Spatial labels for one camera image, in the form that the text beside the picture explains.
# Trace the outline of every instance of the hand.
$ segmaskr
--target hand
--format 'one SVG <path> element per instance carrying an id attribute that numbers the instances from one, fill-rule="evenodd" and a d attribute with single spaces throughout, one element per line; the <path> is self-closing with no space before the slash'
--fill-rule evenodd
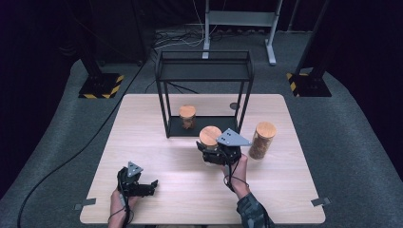
<path id="1" fill-rule="evenodd" d="M 120 199 L 120 192 L 118 189 L 115 189 L 110 196 L 110 215 L 109 218 L 109 228 L 121 228 L 125 222 L 125 208 L 122 206 Z M 128 199 L 128 205 L 130 206 L 130 210 L 133 210 L 134 204 L 139 197 L 130 197 Z"/>
<path id="2" fill-rule="evenodd" d="M 249 189 L 248 184 L 246 183 L 246 166 L 248 163 L 248 157 L 244 154 L 241 155 L 240 160 L 238 161 L 238 165 L 235 163 L 231 165 L 232 169 L 232 179 L 231 184 L 237 194 L 238 199 L 242 199 L 246 195 L 248 195 L 251 191 Z M 222 172 L 225 176 L 228 174 L 225 173 L 225 167 L 221 167 Z"/>

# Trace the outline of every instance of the white metal stand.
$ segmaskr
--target white metal stand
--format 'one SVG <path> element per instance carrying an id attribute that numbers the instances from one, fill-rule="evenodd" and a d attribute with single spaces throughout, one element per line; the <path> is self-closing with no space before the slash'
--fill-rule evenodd
<path id="1" fill-rule="evenodd" d="M 205 0 L 205 39 L 203 49 L 210 49 L 210 25 L 271 27 L 269 38 L 265 39 L 264 43 L 270 65 L 276 65 L 276 57 L 272 44 L 282 0 L 278 0 L 275 12 L 210 10 L 209 2 L 210 0 Z M 208 59 L 208 52 L 204 52 L 202 58 Z"/>

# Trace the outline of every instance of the tape piece on table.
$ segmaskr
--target tape piece on table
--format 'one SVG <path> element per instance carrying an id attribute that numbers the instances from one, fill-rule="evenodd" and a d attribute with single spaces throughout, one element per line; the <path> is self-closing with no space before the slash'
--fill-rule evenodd
<path id="1" fill-rule="evenodd" d="M 314 206 L 319 206 L 319 205 L 326 206 L 326 205 L 329 205 L 332 202 L 330 201 L 329 198 L 319 198 L 319 199 L 311 200 L 311 203 Z"/>
<path id="2" fill-rule="evenodd" d="M 75 205 L 74 205 L 74 210 L 75 210 L 75 211 L 80 211 L 80 210 L 83 209 L 84 206 L 93 205 L 93 204 L 96 203 L 96 201 L 97 201 L 96 198 L 93 198 L 93 199 L 84 199 L 81 204 L 75 204 Z"/>

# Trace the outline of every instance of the gray carpet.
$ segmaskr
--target gray carpet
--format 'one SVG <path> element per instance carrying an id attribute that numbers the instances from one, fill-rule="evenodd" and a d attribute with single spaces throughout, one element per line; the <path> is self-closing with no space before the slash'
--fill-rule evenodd
<path id="1" fill-rule="evenodd" d="M 212 42 L 211 48 L 251 49 L 255 61 L 252 93 L 284 96 L 317 192 L 320 197 L 332 201 L 324 207 L 326 221 L 312 227 L 402 227 L 402 181 L 349 91 L 333 76 L 325 74 L 324 81 L 333 94 L 331 98 L 295 98 L 291 92 L 285 75 L 296 69 L 309 36 L 310 33 L 278 32 L 274 42 L 276 66 L 268 65 L 263 46 L 265 36 L 259 33 L 223 38 Z M 167 48 L 201 49 L 202 46 Z M 29 191 L 52 170 L 76 155 L 33 192 L 25 205 L 21 225 L 88 226 L 80 222 L 80 211 L 73 210 L 73 207 L 86 198 L 117 113 L 114 108 L 124 92 L 144 93 L 154 81 L 153 59 L 155 54 L 151 53 L 151 59 L 143 67 L 102 67 L 102 72 L 125 76 L 116 97 L 104 100 L 78 98 L 87 74 L 80 61 L 73 66 L 65 94 L 48 131 L 0 201 L 0 227 L 16 227 L 21 204 Z M 230 85 L 179 85 L 200 93 L 234 93 Z M 155 84 L 147 90 L 147 93 L 156 92 Z"/>

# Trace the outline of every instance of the black shelf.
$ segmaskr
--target black shelf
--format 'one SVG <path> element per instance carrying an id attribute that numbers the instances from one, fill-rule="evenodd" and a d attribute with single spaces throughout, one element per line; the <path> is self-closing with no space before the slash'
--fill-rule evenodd
<path id="1" fill-rule="evenodd" d="M 204 52 L 209 52 L 208 59 L 202 58 Z M 163 50 L 158 55 L 155 73 L 167 138 L 198 137 L 200 131 L 208 125 L 214 125 L 222 132 L 231 128 L 240 133 L 254 79 L 253 62 L 249 50 Z M 197 115 L 195 128 L 182 128 L 181 117 L 171 115 L 167 87 L 167 84 L 171 82 L 239 82 L 237 106 L 240 106 L 245 84 L 247 84 L 240 122 L 237 122 L 239 110 L 236 108 L 234 116 Z"/>

